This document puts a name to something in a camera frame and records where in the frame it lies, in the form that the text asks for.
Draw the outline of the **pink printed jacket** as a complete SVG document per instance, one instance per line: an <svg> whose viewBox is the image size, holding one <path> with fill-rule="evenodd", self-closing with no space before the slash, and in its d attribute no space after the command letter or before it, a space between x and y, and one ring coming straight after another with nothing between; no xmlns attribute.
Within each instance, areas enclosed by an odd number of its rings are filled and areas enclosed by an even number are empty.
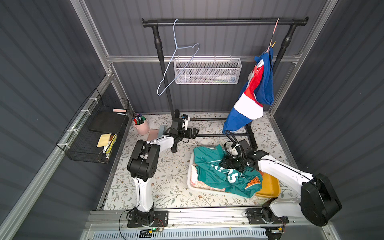
<svg viewBox="0 0 384 240"><path fill-rule="evenodd" d="M198 172L197 172L197 169L194 165L191 166L189 178L190 178L190 180L188 181L188 183L194 189L216 191L216 192L225 192L225 189L213 188L213 187L206 185L204 182L199 181L198 180Z"/></svg>

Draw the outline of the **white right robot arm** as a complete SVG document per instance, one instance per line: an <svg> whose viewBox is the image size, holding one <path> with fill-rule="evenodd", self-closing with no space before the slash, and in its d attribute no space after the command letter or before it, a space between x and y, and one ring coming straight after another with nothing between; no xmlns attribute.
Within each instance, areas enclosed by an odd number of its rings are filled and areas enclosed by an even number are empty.
<svg viewBox="0 0 384 240"><path fill-rule="evenodd" d="M342 209L342 203L327 176L313 175L286 165L269 153L252 148L246 140L238 141L230 131L226 131L225 135L233 144L232 150L226 150L222 167L242 173L246 170L261 171L298 193L298 197L293 199L273 199L263 204L260 216L265 223L273 224L278 219L296 217L323 227Z"/></svg>

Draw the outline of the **green jacket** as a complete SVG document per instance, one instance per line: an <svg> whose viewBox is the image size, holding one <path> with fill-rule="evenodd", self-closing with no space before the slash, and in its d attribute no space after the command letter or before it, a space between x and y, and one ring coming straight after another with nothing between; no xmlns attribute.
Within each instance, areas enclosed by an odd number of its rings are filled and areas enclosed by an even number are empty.
<svg viewBox="0 0 384 240"><path fill-rule="evenodd" d="M227 156L220 145L214 148L194 148L198 181L211 188L224 189L227 193L252 198L262 189L263 174L252 167L245 167L242 172L221 167L220 162Z"/></svg>

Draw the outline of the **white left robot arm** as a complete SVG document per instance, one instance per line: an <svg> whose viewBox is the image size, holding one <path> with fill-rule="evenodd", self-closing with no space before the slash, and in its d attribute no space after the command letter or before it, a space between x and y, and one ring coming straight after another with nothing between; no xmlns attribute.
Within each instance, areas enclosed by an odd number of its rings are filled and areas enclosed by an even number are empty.
<svg viewBox="0 0 384 240"><path fill-rule="evenodd" d="M150 141L136 142L127 170L135 182L138 213L153 215L154 201L150 180L157 170L160 153L168 149L175 153L179 142L197 137L199 130L188 127L190 120L190 116L182 115L181 118L173 120L172 126L161 136Z"/></svg>

